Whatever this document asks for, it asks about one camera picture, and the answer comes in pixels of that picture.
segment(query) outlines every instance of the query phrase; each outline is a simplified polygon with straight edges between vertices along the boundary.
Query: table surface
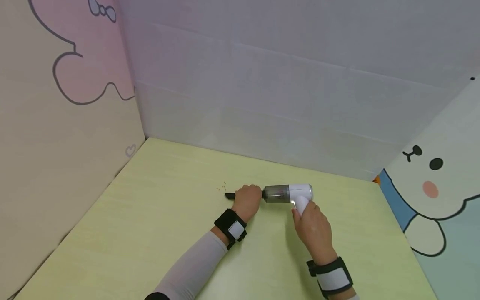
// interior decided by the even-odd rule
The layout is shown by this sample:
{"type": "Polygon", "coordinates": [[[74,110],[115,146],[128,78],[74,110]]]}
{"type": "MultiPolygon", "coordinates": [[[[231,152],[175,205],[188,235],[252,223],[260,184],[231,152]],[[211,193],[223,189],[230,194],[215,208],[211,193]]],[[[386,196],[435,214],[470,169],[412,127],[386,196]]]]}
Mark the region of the table surface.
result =
{"type": "MultiPolygon", "coordinates": [[[[362,299],[436,299],[377,184],[150,138],[17,300],[143,299],[246,183],[310,183],[362,299]]],[[[290,208],[262,202],[198,299],[322,299],[290,208]]]]}

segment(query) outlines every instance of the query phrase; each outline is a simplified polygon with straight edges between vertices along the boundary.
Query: black wrist strap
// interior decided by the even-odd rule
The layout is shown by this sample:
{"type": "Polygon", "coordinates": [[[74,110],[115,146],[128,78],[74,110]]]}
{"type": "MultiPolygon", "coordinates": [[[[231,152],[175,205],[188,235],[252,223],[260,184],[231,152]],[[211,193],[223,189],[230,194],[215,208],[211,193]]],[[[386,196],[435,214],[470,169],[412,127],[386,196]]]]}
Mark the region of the black wrist strap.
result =
{"type": "Polygon", "coordinates": [[[307,265],[310,276],[317,277],[318,286],[325,299],[328,299],[330,295],[344,292],[353,286],[352,277],[341,257],[326,265],[316,265],[313,261],[308,261],[307,265]],[[327,278],[329,286],[322,286],[322,281],[327,278]]]}
{"type": "Polygon", "coordinates": [[[214,224],[227,236],[229,241],[227,246],[228,250],[235,244],[235,241],[242,241],[247,235],[247,231],[245,230],[247,223],[230,208],[227,209],[214,224]]]}

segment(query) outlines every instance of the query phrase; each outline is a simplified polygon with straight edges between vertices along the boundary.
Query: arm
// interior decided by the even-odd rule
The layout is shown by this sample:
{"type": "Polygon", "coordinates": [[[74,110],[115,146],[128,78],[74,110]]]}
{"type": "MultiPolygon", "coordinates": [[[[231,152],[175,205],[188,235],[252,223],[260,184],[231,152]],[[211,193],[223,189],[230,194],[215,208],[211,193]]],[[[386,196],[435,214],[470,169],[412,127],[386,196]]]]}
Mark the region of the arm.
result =
{"type": "MultiPolygon", "coordinates": [[[[300,216],[292,209],[295,230],[307,247],[313,261],[318,266],[334,262],[338,255],[332,245],[332,228],[325,215],[315,202],[310,201],[300,216]]],[[[341,293],[329,296],[329,300],[358,300],[357,293],[350,287],[341,293]]]]}
{"type": "MultiPolygon", "coordinates": [[[[261,197],[260,187],[244,185],[235,193],[232,210],[248,223],[257,213],[261,197]]],[[[214,226],[180,257],[146,300],[195,299],[227,253],[228,243],[228,237],[214,226]]]]}

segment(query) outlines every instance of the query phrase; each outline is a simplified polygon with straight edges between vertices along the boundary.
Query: right hand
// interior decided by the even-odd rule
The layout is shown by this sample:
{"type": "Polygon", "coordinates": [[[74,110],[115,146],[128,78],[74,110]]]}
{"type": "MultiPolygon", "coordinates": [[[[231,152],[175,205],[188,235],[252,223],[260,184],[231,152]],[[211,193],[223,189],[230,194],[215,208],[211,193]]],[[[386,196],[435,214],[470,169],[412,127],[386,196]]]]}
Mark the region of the right hand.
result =
{"type": "Polygon", "coordinates": [[[293,221],[300,240],[317,265],[326,265],[338,257],[332,245],[332,228],[318,205],[310,201],[302,216],[293,208],[293,221]]]}

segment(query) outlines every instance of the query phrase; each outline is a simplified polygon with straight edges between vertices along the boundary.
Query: pink cheek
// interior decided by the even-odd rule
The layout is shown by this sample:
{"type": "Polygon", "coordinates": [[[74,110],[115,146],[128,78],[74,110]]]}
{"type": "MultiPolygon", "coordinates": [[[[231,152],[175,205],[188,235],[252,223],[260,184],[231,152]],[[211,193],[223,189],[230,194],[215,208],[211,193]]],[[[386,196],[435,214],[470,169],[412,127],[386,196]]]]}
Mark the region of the pink cheek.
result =
{"type": "Polygon", "coordinates": [[[423,183],[423,192],[430,198],[438,197],[438,188],[435,183],[431,181],[426,181],[423,183]]]}

